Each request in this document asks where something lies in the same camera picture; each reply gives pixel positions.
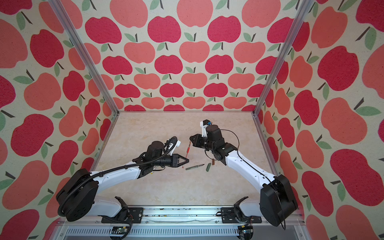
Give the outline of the red gel pen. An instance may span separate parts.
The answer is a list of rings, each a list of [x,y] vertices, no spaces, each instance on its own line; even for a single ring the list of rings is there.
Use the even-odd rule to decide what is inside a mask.
[[[188,158],[188,154],[189,154],[189,151],[190,151],[191,143],[192,143],[192,142],[190,141],[189,146],[188,146],[188,148],[187,148],[187,152],[186,152],[186,156],[185,156],[185,158]]]

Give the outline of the green pen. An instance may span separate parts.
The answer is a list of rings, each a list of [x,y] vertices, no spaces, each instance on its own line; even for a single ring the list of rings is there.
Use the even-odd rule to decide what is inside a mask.
[[[188,171],[188,170],[192,170],[192,169],[196,169],[196,168],[202,167],[202,166],[204,166],[204,165],[205,165],[205,164],[200,164],[200,165],[196,165],[196,166],[188,167],[188,168],[186,168],[186,171]]]

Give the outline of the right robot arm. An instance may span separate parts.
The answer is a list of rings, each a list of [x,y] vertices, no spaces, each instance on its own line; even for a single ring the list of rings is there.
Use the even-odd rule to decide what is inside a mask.
[[[214,160],[235,170],[259,193],[258,201],[244,197],[234,204],[235,218],[246,223],[252,217],[264,217],[272,226],[286,227],[286,218],[298,209],[298,203],[288,178],[275,176],[247,159],[238,147],[227,143],[222,130],[209,120],[200,122],[201,134],[190,137],[196,148],[211,152]]]

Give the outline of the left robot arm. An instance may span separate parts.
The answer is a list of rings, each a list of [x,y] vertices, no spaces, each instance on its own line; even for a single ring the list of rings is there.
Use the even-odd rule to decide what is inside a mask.
[[[135,219],[122,198],[108,200],[98,197],[98,194],[166,167],[179,168],[187,164],[189,159],[174,152],[179,145],[176,137],[165,143],[154,141],[145,152],[123,166],[104,171],[76,171],[56,195],[58,215],[69,222],[85,216],[99,216],[102,217],[102,223],[132,223]]]

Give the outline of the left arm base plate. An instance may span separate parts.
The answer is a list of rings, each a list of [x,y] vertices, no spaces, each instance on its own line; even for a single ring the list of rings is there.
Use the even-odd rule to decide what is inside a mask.
[[[102,216],[103,224],[140,224],[144,208],[131,208],[120,197],[115,197],[120,203],[121,210],[114,216]]]

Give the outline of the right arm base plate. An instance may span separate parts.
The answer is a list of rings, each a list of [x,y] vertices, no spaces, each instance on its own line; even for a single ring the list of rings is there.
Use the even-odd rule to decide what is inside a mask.
[[[247,217],[241,210],[240,204],[249,197],[243,197],[238,200],[233,207],[221,208],[219,212],[216,213],[217,217],[221,217],[223,224],[241,224],[246,225],[250,223],[260,224],[262,223],[262,218],[260,216],[250,216]]]

